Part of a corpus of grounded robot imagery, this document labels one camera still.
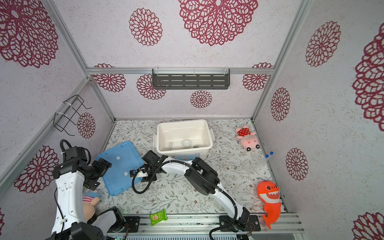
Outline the blue plastic bin lid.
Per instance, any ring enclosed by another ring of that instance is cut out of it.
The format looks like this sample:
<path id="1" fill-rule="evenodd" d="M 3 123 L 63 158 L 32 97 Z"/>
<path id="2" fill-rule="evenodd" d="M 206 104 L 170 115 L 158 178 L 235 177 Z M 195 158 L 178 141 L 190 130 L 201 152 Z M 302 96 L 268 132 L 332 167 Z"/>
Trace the blue plastic bin lid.
<path id="1" fill-rule="evenodd" d="M 99 154 L 96 160 L 100 158 L 112 164 L 103 176 L 104 185 L 111 196 L 120 195 L 130 189 L 133 179 L 130 171 L 144 165 L 138 151 L 129 141 Z"/>

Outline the white plastic storage bin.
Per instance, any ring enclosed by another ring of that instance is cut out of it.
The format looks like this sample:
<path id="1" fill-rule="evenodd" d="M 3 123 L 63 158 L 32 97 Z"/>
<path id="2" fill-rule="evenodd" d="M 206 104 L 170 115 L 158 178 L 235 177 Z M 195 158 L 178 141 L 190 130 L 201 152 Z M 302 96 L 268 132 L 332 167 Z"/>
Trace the white plastic storage bin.
<path id="1" fill-rule="evenodd" d="M 184 139 L 191 140 L 190 148 L 182 145 Z M 159 154 L 182 161 L 195 158 L 204 160 L 214 141 L 214 132 L 206 120 L 160 123 L 153 136 L 153 146 Z"/>

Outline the white round dish large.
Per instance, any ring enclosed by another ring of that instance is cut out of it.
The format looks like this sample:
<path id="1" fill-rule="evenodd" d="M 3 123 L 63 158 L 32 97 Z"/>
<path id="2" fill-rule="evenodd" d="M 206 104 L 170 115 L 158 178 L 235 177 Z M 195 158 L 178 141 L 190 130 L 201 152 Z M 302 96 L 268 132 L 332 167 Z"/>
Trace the white round dish large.
<path id="1" fill-rule="evenodd" d="M 185 147 L 185 148 L 190 148 L 192 146 L 192 142 L 191 140 L 189 139 L 184 139 L 182 140 L 182 145 Z"/>

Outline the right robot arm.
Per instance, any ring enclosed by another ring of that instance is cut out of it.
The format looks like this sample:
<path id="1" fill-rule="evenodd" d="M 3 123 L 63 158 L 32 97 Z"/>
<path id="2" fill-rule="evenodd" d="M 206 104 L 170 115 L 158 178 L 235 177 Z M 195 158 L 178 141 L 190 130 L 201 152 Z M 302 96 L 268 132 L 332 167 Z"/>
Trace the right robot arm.
<path id="1" fill-rule="evenodd" d="M 184 176 L 200 194 L 213 198 L 224 208 L 226 217 L 220 217 L 221 223 L 209 232 L 209 238 L 214 239 L 217 231 L 260 231 L 261 225 L 257 216 L 252 216 L 248 209 L 240 205 L 225 190 L 218 173 L 201 158 L 192 161 L 181 161 L 163 155 L 157 156 L 148 151 L 143 156 L 144 165 L 131 170 L 132 188 L 136 194 L 145 193 L 151 183 L 157 179 L 158 173 L 177 174 Z"/>

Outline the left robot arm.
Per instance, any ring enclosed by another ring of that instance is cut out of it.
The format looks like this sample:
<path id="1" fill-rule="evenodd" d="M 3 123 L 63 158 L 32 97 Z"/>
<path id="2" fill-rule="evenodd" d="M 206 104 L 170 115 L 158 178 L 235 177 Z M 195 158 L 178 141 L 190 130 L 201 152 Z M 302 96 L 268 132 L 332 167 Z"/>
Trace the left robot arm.
<path id="1" fill-rule="evenodd" d="M 105 240 L 109 231 L 127 228 L 125 218 L 116 207 L 95 215 L 94 206 L 100 199 L 96 193 L 99 178 L 112 164 L 103 158 L 92 162 L 88 149 L 73 147 L 67 140 L 60 141 L 60 148 L 63 163 L 53 170 L 57 213 L 50 239 Z"/>

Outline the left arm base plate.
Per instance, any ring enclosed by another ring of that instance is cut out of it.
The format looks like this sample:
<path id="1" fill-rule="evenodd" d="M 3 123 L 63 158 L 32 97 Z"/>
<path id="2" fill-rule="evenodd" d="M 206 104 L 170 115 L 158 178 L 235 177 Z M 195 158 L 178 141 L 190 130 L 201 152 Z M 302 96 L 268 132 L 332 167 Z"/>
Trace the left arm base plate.
<path id="1" fill-rule="evenodd" d="M 137 216 L 123 216 L 118 218 L 117 222 L 112 225 L 108 230 L 109 233 L 137 233 L 140 226 L 140 217 Z"/>

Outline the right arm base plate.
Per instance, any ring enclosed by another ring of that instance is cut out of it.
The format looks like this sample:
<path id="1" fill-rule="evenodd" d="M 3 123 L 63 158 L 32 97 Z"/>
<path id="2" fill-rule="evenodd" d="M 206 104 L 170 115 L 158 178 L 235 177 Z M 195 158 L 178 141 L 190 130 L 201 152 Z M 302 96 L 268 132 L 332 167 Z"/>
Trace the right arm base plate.
<path id="1" fill-rule="evenodd" d="M 259 232 L 261 225 L 256 215 L 251 215 L 248 220 L 236 220 L 231 226 L 221 229 L 221 232 Z"/>

